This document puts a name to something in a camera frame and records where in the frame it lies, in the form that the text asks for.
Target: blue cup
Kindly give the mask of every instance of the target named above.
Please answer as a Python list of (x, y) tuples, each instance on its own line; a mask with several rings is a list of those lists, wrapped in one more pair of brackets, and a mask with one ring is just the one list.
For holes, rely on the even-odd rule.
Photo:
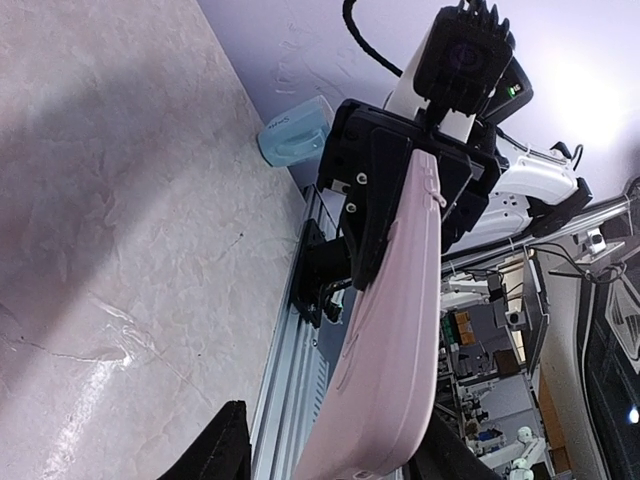
[(321, 95), (286, 111), (258, 135), (262, 156), (272, 167), (320, 159), (333, 117), (331, 106)]

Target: pink object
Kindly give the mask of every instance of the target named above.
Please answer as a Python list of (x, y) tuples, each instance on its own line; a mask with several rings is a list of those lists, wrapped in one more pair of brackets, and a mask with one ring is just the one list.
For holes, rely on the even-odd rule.
[(437, 380), (439, 192), (435, 157), (414, 151), (382, 267), (358, 294), (294, 480), (380, 479), (418, 449)]

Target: light blue plastic container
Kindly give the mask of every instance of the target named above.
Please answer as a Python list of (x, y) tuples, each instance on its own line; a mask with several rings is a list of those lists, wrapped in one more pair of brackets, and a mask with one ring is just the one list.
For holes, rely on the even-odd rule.
[(262, 156), (272, 167), (318, 160), (333, 124), (334, 113), (317, 96), (277, 116), (258, 135)]

